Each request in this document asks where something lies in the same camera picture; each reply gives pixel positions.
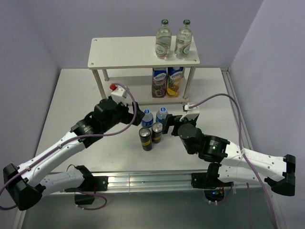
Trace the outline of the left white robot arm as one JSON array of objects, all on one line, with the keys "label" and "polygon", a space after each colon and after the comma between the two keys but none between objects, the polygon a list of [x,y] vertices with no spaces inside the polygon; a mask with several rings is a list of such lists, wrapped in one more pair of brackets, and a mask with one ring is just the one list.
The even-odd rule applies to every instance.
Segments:
[{"label": "left white robot arm", "polygon": [[8,164],[3,169],[4,187],[20,211],[36,205],[54,192],[92,191],[94,177],[85,166],[76,166],[70,172],[50,175],[50,172],[74,154],[83,151],[119,123],[138,126],[144,117],[138,103],[133,102],[133,113],[122,102],[111,97],[101,100],[94,110],[78,121],[57,143],[33,159],[20,164]]}]

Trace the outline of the clear glass bottle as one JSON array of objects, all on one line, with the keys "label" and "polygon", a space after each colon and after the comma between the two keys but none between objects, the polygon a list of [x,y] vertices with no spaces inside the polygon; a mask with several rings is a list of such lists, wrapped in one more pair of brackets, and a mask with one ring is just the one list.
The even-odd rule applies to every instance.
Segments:
[{"label": "clear glass bottle", "polygon": [[176,34],[176,42],[174,53],[178,59],[184,59],[188,56],[191,42],[193,39],[192,31],[190,30],[190,20],[184,20],[183,26]]},{"label": "clear glass bottle", "polygon": [[170,54],[172,33],[168,27],[169,21],[163,19],[155,40],[155,53],[158,58],[166,59]]}]

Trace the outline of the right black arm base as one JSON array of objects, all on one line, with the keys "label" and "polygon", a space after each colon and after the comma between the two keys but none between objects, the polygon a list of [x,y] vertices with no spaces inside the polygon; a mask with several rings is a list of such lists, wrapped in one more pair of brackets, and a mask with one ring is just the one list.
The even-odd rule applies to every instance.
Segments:
[{"label": "right black arm base", "polygon": [[217,175],[208,175],[208,172],[191,173],[191,186],[203,189],[204,197],[209,204],[218,205],[225,201],[233,190],[233,182],[222,182]]}]

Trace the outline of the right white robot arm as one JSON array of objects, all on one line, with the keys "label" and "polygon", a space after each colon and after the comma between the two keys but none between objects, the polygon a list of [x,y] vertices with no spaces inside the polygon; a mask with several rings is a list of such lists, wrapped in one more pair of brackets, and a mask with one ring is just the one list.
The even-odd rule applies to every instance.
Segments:
[{"label": "right white robot arm", "polygon": [[233,183],[267,184],[282,196],[295,195],[295,156],[270,156],[240,147],[221,137],[205,135],[196,127],[196,120],[169,114],[162,121],[163,134],[173,126],[190,155],[208,162],[206,172],[192,173],[193,188],[215,189]]}]

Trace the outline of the blue-label water bottle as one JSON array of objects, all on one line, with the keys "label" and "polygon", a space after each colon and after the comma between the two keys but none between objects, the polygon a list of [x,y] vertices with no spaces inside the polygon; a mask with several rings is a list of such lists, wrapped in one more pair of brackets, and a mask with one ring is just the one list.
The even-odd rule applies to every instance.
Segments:
[{"label": "blue-label water bottle", "polygon": [[156,122],[162,123],[163,119],[166,119],[168,115],[167,109],[165,107],[161,107],[156,113]]},{"label": "blue-label water bottle", "polygon": [[144,110],[144,117],[141,120],[142,127],[151,128],[153,125],[153,114],[150,109]]}]

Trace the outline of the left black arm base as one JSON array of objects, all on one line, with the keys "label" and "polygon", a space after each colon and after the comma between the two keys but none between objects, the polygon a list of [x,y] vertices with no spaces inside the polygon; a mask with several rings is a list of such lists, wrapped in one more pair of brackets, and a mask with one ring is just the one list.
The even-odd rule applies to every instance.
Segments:
[{"label": "left black arm base", "polygon": [[[74,203],[79,208],[87,210],[100,209],[106,206],[108,200],[98,192],[106,191],[108,188],[107,176],[93,176],[88,180],[85,180],[79,187],[67,188],[64,191],[67,193],[74,193]],[[103,205],[100,207],[89,208],[98,198],[104,200]]]}]

